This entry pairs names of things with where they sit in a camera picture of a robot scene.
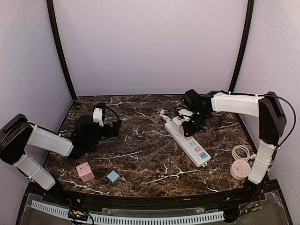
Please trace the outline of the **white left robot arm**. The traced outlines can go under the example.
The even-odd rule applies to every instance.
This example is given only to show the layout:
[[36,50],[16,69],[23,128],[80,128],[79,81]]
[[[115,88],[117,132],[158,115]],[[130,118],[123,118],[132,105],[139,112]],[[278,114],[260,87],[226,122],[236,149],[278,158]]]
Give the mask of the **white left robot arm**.
[[29,147],[54,152],[70,159],[79,159],[92,152],[99,141],[117,137],[121,123],[122,121],[117,119],[112,125],[101,125],[94,121],[92,116],[84,115],[75,121],[71,135],[64,137],[35,125],[23,114],[18,114],[0,131],[0,158],[44,190],[50,192],[62,189],[58,179],[31,157]]

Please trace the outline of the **round pink socket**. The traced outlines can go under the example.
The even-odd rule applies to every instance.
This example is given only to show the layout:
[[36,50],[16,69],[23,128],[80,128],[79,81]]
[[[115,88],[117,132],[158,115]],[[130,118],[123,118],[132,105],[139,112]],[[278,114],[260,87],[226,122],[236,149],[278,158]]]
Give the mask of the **round pink socket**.
[[230,168],[230,173],[236,180],[245,180],[251,171],[251,167],[245,160],[235,160]]

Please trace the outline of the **small pink charger plug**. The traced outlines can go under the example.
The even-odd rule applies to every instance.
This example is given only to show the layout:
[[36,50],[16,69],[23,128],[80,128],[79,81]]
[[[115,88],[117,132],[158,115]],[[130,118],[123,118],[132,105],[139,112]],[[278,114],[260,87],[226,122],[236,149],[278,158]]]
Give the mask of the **small pink charger plug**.
[[184,136],[184,129],[183,128],[181,128],[180,130],[179,130],[179,133],[180,133],[180,135],[182,135],[182,136]]

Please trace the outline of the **small blue charger plug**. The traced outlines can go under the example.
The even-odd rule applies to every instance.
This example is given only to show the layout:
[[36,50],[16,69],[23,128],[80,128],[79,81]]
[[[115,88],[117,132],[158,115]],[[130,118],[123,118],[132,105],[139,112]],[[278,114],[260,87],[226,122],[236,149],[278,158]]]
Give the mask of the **small blue charger plug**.
[[112,170],[106,177],[112,183],[115,183],[120,179],[120,175],[114,170]]

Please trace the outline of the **white multicolour power strip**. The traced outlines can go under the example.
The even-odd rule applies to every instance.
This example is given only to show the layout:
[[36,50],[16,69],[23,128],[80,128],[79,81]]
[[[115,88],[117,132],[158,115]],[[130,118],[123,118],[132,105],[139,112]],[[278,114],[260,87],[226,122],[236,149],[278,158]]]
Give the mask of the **white multicolour power strip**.
[[208,165],[208,162],[211,160],[211,156],[194,137],[185,137],[180,135],[180,133],[172,127],[171,121],[165,123],[165,129],[174,138],[182,150],[188,155],[196,167],[206,167]]

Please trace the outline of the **small circuit board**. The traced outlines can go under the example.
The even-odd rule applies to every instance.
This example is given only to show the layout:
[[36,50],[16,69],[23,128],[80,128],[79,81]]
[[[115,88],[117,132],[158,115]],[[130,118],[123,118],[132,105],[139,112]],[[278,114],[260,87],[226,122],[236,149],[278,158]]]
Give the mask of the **small circuit board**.
[[76,211],[76,210],[69,210],[67,216],[69,219],[80,220],[80,221],[87,221],[89,218],[88,215],[84,214],[81,211]]

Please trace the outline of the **white cube socket adapter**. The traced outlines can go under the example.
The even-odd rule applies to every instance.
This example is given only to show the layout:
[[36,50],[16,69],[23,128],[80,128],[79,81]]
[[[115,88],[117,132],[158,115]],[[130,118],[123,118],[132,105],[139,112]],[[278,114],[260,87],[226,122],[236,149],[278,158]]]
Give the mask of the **white cube socket adapter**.
[[183,127],[182,127],[182,123],[185,121],[185,119],[182,119],[181,117],[174,117],[172,119],[172,127],[177,131],[180,132]]

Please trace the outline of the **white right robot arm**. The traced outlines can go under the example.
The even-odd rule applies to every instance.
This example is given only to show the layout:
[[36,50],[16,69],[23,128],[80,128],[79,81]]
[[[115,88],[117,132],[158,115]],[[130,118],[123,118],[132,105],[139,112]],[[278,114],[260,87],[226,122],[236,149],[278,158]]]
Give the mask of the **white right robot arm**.
[[181,102],[191,112],[182,124],[186,137],[205,131],[206,121],[214,112],[256,118],[256,158],[247,178],[254,185],[263,182],[277,152],[294,131],[297,120],[292,104],[273,91],[250,94],[213,90],[199,94],[190,89],[183,94]]

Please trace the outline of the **pink cube socket adapter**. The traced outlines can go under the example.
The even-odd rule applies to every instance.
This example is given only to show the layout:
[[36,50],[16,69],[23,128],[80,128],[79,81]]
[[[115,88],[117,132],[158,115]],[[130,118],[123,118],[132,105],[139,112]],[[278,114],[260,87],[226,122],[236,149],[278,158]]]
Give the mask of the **pink cube socket adapter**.
[[95,175],[89,165],[88,162],[85,162],[81,165],[78,165],[76,167],[77,173],[79,175],[79,178],[83,181],[83,182],[87,182],[89,180],[92,180],[95,178]]

